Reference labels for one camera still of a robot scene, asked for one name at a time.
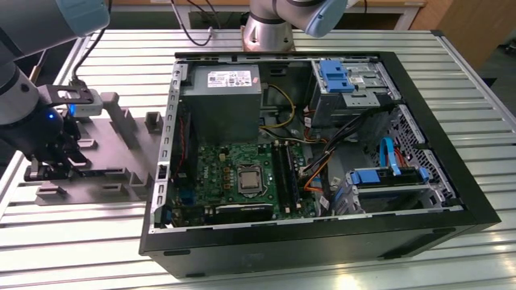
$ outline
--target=orange wire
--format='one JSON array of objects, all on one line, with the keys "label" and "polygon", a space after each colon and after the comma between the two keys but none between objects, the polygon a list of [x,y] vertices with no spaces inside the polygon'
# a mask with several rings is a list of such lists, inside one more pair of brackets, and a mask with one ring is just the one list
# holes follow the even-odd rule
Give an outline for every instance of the orange wire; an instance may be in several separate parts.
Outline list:
[{"label": "orange wire", "polygon": [[[307,131],[309,131],[309,128],[306,127],[306,129],[305,129],[305,141],[314,142],[317,139],[310,139],[310,138],[307,137]],[[322,143],[327,143],[327,140],[323,139],[323,138],[321,138],[321,142],[322,142]]]},{"label": "orange wire", "polygon": [[399,149],[395,148],[395,149],[394,149],[394,153],[395,153],[397,158],[399,159],[401,165],[406,167],[405,157],[402,157],[402,154],[401,154]]},{"label": "orange wire", "polygon": [[309,190],[309,189],[307,189],[307,188],[310,188],[310,187],[309,187],[309,184],[311,183],[314,177],[315,177],[315,176],[318,175],[318,173],[321,172],[322,168],[326,166],[330,157],[331,157],[331,156],[329,155],[326,161],[323,161],[323,163],[319,165],[317,171],[313,173],[311,177],[309,178],[309,180],[307,180],[307,182],[306,182],[306,184],[305,184],[305,186],[303,186],[303,188],[302,188],[303,190]]},{"label": "orange wire", "polygon": [[309,190],[311,192],[323,192],[321,188],[315,188],[315,187],[306,187],[303,188],[305,190]]}]

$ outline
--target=green motherboard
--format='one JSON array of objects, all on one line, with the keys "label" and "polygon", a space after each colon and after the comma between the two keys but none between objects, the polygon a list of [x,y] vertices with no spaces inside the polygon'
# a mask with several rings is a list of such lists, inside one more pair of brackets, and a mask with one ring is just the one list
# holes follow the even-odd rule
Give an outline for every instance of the green motherboard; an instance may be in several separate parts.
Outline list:
[{"label": "green motherboard", "polygon": [[[271,220],[310,218],[314,216],[313,198],[301,198],[297,209],[285,211],[279,208],[274,166],[271,163],[271,144],[230,144],[225,146],[201,146],[198,148],[197,184],[190,195],[189,206],[206,206],[213,204],[261,203],[271,204],[274,214]],[[302,147],[298,143],[289,145],[295,170],[305,166]],[[258,168],[261,171],[262,190],[254,195],[241,194],[238,187],[238,170],[241,168]],[[202,221],[190,218],[189,226],[201,225]]]}]

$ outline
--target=cpu socket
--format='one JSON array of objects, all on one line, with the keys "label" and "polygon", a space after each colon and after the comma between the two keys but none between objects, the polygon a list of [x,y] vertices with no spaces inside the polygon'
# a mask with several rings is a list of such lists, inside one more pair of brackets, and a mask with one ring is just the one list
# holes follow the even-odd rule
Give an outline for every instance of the cpu socket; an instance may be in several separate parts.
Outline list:
[{"label": "cpu socket", "polygon": [[255,197],[262,192],[261,166],[238,165],[235,172],[238,193],[246,198]]}]

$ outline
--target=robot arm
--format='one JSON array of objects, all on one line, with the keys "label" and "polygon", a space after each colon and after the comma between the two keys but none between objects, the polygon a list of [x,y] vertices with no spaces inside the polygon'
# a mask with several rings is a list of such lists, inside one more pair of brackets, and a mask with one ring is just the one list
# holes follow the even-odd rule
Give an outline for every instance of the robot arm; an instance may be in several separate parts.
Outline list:
[{"label": "robot arm", "polygon": [[[293,47],[291,25],[314,37],[323,36],[339,20],[346,3],[251,0],[245,47],[287,51]],[[93,96],[79,83],[35,88],[13,61],[83,37],[107,23],[103,0],[0,0],[0,139],[30,160],[27,181],[65,179],[70,172],[85,176],[73,165],[87,161],[78,151],[74,117],[54,106],[90,104]],[[58,91],[73,92],[78,98],[59,98]]]},{"label": "robot arm", "polygon": [[[82,163],[73,116],[54,106],[90,103],[86,88],[35,88],[13,61],[83,37],[109,23],[103,0],[0,0],[0,138],[31,161],[25,179],[62,179]],[[58,97],[71,91],[78,99]]]},{"label": "robot arm", "polygon": [[338,23],[346,4],[347,0],[251,0],[243,30],[245,49],[289,51],[291,25],[307,35],[322,37]]}]

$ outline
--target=metal workbench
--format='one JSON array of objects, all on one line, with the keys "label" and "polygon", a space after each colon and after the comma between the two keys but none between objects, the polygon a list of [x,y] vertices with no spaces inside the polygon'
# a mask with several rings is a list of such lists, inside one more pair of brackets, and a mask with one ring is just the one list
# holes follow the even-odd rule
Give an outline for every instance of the metal workbench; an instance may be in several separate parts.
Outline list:
[{"label": "metal workbench", "polygon": [[[323,39],[297,32],[294,39],[298,51],[397,53],[502,222],[410,259],[178,281],[137,254],[143,202],[37,206],[17,153],[0,182],[0,288],[516,289],[516,122],[449,42],[425,31],[334,31]],[[77,41],[55,84],[86,45]],[[78,74],[142,117],[163,109],[174,52],[239,49],[238,31],[221,31],[205,48],[179,31],[106,31]]]}]

